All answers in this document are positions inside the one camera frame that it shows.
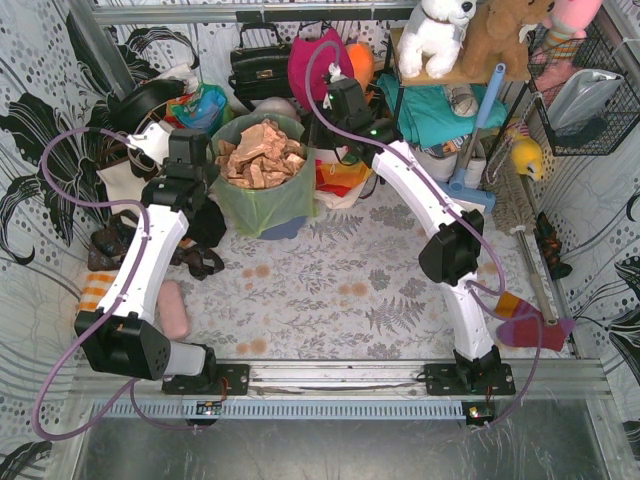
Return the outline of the green plastic trash bag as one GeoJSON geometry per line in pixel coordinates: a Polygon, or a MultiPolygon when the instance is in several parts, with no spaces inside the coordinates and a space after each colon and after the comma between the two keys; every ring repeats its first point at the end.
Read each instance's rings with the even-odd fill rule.
{"type": "Polygon", "coordinates": [[[269,113],[240,116],[214,135],[215,158],[218,153],[214,146],[215,140],[236,143],[243,130],[266,119],[274,120],[290,138],[298,140],[305,147],[306,163],[302,170],[286,183],[270,189],[238,188],[227,183],[221,173],[212,187],[222,213],[231,220],[237,232],[253,238],[258,238],[264,230],[295,217],[307,216],[309,219],[315,213],[315,158],[314,153],[301,141],[304,127],[299,122],[284,115],[269,113]]]}

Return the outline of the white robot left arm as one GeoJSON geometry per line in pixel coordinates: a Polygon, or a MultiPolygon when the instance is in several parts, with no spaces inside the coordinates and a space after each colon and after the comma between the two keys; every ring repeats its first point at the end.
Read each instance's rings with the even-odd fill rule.
{"type": "Polygon", "coordinates": [[[154,327],[156,302],[176,248],[219,169],[209,135],[149,124],[128,138],[156,161],[161,175],[141,193],[139,221],[118,274],[93,312],[80,312],[75,331],[91,368],[133,379],[161,380],[168,394],[217,389],[212,348],[168,339],[154,327]]]}

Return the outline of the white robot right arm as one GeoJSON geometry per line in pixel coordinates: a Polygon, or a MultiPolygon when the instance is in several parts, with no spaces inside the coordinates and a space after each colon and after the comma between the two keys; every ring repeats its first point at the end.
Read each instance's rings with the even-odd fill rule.
{"type": "Polygon", "coordinates": [[[374,118],[361,85],[353,78],[328,84],[327,128],[392,186],[419,220],[428,237],[419,265],[441,287],[454,331],[458,387],[471,393],[511,395],[510,367],[501,361],[484,313],[467,283],[477,279],[484,217],[457,205],[416,160],[391,122],[374,118]]]}

